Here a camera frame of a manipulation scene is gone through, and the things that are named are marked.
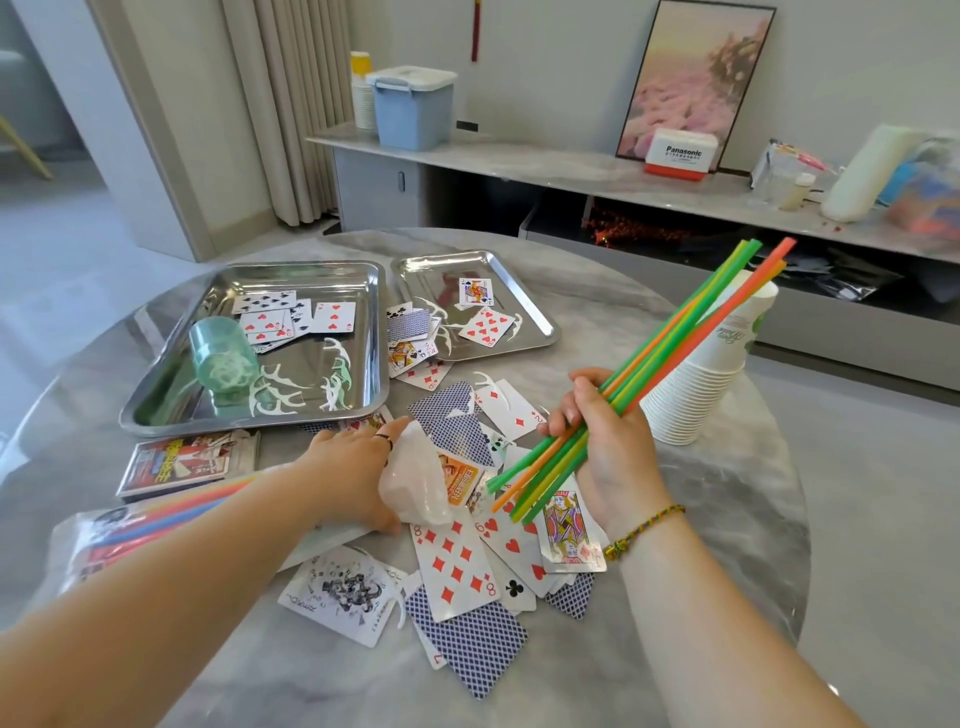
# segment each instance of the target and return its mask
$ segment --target gray curtain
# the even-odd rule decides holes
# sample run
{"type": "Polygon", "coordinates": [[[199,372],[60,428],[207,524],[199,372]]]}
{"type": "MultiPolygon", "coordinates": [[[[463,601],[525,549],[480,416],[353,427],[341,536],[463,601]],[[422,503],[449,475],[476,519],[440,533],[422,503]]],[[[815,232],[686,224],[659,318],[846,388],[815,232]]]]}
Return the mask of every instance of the gray curtain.
{"type": "Polygon", "coordinates": [[[333,155],[304,139],[350,121],[346,0],[223,0],[277,217],[337,206],[333,155]]]}

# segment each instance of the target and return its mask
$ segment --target pink flower painting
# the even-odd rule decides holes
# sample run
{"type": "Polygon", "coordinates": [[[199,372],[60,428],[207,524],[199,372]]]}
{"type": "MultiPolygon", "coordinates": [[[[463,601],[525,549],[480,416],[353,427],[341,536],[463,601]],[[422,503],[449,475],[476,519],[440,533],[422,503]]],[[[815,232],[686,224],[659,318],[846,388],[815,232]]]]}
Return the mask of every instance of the pink flower painting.
{"type": "Polygon", "coordinates": [[[659,127],[717,137],[716,169],[775,9],[660,0],[618,157],[646,157],[659,127]]]}

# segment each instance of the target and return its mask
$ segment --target storage bin lid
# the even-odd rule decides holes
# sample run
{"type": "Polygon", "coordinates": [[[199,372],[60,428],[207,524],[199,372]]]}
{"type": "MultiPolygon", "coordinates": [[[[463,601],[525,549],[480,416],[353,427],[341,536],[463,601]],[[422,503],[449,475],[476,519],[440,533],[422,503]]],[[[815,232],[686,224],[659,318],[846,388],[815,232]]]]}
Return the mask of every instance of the storage bin lid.
{"type": "Polygon", "coordinates": [[[411,91],[436,91],[452,84],[457,78],[453,71],[420,68],[417,65],[399,65],[367,74],[367,83],[380,88],[411,91]]]}

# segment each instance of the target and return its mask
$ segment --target marble table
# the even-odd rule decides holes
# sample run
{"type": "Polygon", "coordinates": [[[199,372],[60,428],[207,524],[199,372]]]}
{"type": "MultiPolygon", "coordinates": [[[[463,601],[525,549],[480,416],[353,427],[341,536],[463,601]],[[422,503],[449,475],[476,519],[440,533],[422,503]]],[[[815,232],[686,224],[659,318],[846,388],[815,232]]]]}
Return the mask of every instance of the marble table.
{"type": "MultiPolygon", "coordinates": [[[[473,381],[472,370],[482,369],[552,407],[569,386],[568,370],[616,366],[672,310],[656,293],[597,263],[480,232],[345,233],[243,259],[363,258],[389,270],[394,257],[473,249],[501,255],[555,317],[563,338],[550,348],[456,365],[447,383],[473,381]]],[[[169,291],[104,333],[66,366],[20,427],[15,445],[28,460],[0,488],[0,627],[16,619],[38,585],[51,528],[114,502],[134,442],[117,415],[199,285],[193,280],[169,291]]],[[[399,414],[425,394],[396,383],[388,405],[399,414]]],[[[536,437],[519,443],[531,447],[536,437]]],[[[264,430],[261,463],[290,460],[308,440],[295,426],[264,430]]],[[[804,495],[755,386],[739,376],[694,445],[659,450],[668,487],[688,506],[710,550],[795,643],[810,579],[804,495]]],[[[370,534],[357,544],[400,569],[417,567],[406,533],[370,534]]],[[[367,649],[281,608],[276,599],[291,574],[272,582],[164,725],[666,725],[615,566],[596,580],[582,622],[544,602],[520,616],[530,640],[483,702],[451,670],[430,668],[412,625],[396,629],[398,610],[377,647],[367,649]]]]}

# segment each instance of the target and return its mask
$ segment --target wooden chair leg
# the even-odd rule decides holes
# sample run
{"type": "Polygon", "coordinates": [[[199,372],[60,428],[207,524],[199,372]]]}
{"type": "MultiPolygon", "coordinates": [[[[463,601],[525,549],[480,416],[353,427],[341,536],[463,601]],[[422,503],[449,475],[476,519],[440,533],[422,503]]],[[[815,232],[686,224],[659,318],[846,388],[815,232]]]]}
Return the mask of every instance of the wooden chair leg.
{"type": "Polygon", "coordinates": [[[53,174],[47,168],[47,165],[43,163],[43,160],[38,157],[34,150],[30,148],[30,145],[27,144],[21,137],[20,134],[16,132],[7,119],[4,118],[3,114],[0,113],[0,133],[3,133],[4,136],[7,136],[13,146],[16,147],[16,151],[23,155],[23,158],[27,160],[27,163],[30,164],[41,177],[44,177],[47,180],[52,180],[54,178],[53,174]]]}

